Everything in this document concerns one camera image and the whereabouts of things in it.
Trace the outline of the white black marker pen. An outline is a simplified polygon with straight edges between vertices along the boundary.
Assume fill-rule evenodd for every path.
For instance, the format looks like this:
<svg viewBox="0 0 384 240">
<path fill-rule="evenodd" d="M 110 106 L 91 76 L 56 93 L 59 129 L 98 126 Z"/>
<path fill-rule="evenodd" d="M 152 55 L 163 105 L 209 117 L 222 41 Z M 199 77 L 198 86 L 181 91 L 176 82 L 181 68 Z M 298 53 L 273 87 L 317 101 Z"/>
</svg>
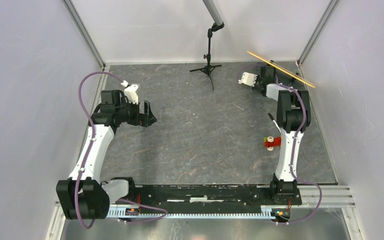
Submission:
<svg viewBox="0 0 384 240">
<path fill-rule="evenodd" d="M 275 125 L 275 127 L 277 128 L 277 130 L 278 130 L 279 132 L 281 132 L 281 129 L 280 129 L 279 125 L 277 124 L 276 120 L 274 119 L 273 115 L 272 115 L 271 113 L 268 113 L 267 115 L 269 116 L 270 120 L 273 122 L 273 124 Z"/>
</svg>

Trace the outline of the yellow framed whiteboard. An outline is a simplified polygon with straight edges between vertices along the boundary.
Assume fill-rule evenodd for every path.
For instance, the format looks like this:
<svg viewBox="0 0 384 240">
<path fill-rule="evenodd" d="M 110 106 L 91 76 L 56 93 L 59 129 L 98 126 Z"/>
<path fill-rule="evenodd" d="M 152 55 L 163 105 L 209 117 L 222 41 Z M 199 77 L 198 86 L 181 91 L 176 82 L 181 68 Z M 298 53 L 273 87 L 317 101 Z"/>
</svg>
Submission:
<svg viewBox="0 0 384 240">
<path fill-rule="evenodd" d="M 310 81 L 304 79 L 303 77 L 301 77 L 301 76 L 299 76 L 299 75 L 297 75 L 297 74 L 295 74 L 295 73 L 292 73 L 291 71 L 289 71 L 289 70 L 287 70 L 286 68 L 280 66 L 279 64 L 277 64 L 277 63 L 275 63 L 275 62 L 273 62 L 273 61 L 270 61 L 269 59 L 265 59 L 264 57 L 259 56 L 259 55 L 257 55 L 256 53 L 253 53 L 253 52 L 251 52 L 251 51 L 249 51 L 249 50 L 247 50 L 246 52 L 247 52 L 249 55 L 251 55 L 251 56 L 257 58 L 258 60 L 263 61 L 263 62 L 266 63 L 267 65 L 269 65 L 269 66 L 271 66 L 271 67 L 274 67 L 275 69 L 277 69 L 277 70 L 281 71 L 282 73 L 284 73 L 284 74 L 286 74 L 286 75 L 288 75 L 288 76 L 294 78 L 295 80 L 298 80 L 299 82 L 303 83 L 304 85 L 307 85 L 308 87 L 311 87 L 311 88 L 313 88 L 313 89 L 316 88 L 316 86 L 315 86 L 314 83 L 312 83 L 312 82 L 310 82 Z"/>
</svg>

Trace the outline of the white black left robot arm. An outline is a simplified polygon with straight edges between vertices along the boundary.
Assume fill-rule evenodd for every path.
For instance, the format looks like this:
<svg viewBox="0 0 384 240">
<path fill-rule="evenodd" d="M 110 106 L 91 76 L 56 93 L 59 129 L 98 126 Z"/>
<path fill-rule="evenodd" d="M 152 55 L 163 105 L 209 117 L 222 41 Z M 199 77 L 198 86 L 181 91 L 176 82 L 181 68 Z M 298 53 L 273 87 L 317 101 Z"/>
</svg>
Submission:
<svg viewBox="0 0 384 240">
<path fill-rule="evenodd" d="M 110 143 L 121 124 L 149 127 L 157 122 L 150 103 L 139 101 L 139 85 L 124 90 L 103 90 L 88 123 L 86 143 L 80 157 L 65 180 L 59 180 L 56 193 L 68 220 L 105 219 L 110 205 L 137 198 L 132 177 L 114 177 L 101 184 L 101 169 Z"/>
</svg>

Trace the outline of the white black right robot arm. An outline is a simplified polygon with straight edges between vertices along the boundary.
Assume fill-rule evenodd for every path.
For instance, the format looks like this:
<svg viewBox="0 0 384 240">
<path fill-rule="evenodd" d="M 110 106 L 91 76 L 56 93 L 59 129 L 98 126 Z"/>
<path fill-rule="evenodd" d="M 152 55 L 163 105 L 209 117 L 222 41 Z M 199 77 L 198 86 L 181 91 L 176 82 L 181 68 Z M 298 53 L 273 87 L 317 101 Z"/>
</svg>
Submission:
<svg viewBox="0 0 384 240">
<path fill-rule="evenodd" d="M 282 204 L 298 194 L 297 162 L 304 132 L 311 124 L 310 95 L 305 88 L 294 88 L 279 81 L 273 66 L 262 66 L 253 90 L 276 100 L 276 118 L 280 130 L 280 154 L 269 186 L 269 199 Z"/>
</svg>

